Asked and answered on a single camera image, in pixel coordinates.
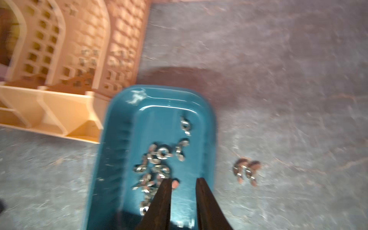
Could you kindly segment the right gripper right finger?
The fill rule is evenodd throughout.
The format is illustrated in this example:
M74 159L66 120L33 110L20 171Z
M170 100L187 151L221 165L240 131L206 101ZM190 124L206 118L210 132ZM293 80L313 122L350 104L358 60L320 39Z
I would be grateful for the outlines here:
M204 178L197 178L197 221L199 230L232 230Z

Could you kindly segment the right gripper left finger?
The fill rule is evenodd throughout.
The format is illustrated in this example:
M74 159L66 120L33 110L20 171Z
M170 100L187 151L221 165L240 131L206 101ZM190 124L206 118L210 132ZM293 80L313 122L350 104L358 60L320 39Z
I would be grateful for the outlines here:
M147 213L136 230L169 230L171 225L172 179L163 179Z

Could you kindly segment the teal plastic storage tray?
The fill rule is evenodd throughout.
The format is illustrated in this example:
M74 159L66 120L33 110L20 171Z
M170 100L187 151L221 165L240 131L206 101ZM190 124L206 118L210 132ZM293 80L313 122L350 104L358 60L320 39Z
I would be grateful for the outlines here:
M164 161L171 177L179 181L172 193L171 229L198 229L197 178L213 187L216 168L217 127L215 114L194 91L164 86L136 85L111 101L86 206L84 230L133 230L142 217L141 190L132 190L141 174L133 171L153 143L171 151L183 139L184 161Z

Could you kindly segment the pile of silver wing nuts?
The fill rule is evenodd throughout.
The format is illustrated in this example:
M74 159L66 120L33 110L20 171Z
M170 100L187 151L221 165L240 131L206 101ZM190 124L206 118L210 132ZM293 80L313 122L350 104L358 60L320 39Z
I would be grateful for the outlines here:
M176 156L179 161L183 162L185 160L183 148L189 145L189 139L181 139L175 148L154 142L142 155L141 164L133 168L133 172L140 174L140 177L132 185L131 190L140 189L144 193L144 200L139 206L141 216L147 213L162 181L171 177L170 167L164 161Z

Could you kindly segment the beige plastic file organizer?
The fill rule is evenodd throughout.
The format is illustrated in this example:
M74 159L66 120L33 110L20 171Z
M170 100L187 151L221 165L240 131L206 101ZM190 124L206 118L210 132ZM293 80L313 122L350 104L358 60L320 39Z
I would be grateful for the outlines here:
M1 1L1 126L98 143L135 84L151 1Z

